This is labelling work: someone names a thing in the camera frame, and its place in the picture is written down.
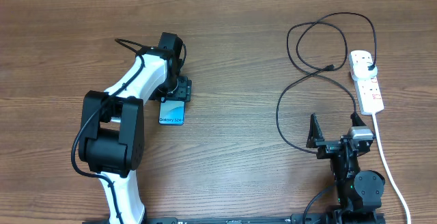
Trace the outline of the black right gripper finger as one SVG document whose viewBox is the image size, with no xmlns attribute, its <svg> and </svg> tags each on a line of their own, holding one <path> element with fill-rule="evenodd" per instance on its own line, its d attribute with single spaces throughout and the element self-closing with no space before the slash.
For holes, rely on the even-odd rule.
<svg viewBox="0 0 437 224">
<path fill-rule="evenodd" d="M 322 130 L 318 123 L 316 114 L 312 113 L 310 116 L 309 134 L 307 137 L 307 148 L 318 148 L 324 142 Z"/>
<path fill-rule="evenodd" d="M 353 112 L 350 116 L 350 119 L 352 120 L 352 125 L 354 127 L 356 126 L 366 126 L 366 123 L 360 118 L 357 112 Z"/>
</svg>

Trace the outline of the Samsung Galaxy smartphone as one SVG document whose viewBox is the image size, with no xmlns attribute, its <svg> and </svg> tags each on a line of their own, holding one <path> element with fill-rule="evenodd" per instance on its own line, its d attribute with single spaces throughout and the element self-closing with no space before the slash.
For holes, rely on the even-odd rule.
<svg viewBox="0 0 437 224">
<path fill-rule="evenodd" d="M 184 124 L 185 102 L 167 100 L 160 104 L 159 124 L 181 126 Z"/>
</svg>

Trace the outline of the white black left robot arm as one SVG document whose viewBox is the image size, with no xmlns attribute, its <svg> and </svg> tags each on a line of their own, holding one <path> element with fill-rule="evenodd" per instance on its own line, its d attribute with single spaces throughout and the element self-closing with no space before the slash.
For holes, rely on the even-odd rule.
<svg viewBox="0 0 437 224">
<path fill-rule="evenodd" d="M 116 84 L 85 95 L 71 163 L 78 174 L 102 184 L 110 209 L 105 223 L 147 223 L 137 181 L 145 146 L 144 106 L 159 102 L 159 124 L 183 125 L 192 92 L 192 81 L 181 74 L 186 45 L 167 32 L 157 46 L 116 42 L 135 54 L 135 62 Z"/>
</svg>

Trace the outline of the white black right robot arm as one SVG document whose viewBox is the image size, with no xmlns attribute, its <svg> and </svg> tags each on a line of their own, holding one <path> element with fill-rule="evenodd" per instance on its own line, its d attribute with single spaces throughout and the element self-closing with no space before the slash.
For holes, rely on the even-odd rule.
<svg viewBox="0 0 437 224">
<path fill-rule="evenodd" d="M 322 214 L 308 217 L 308 209 L 302 214 L 302 222 L 311 223 L 384 223 L 384 217 L 376 210 L 382 206 L 385 179 L 377 171 L 363 171 L 358 157 L 370 151 L 376 138 L 356 114 L 351 114 L 352 126 L 336 141 L 325 140 L 316 115 L 310 117 L 307 147 L 317 150 L 318 159 L 328 159 L 337 189 L 338 206 L 331 206 Z"/>
</svg>

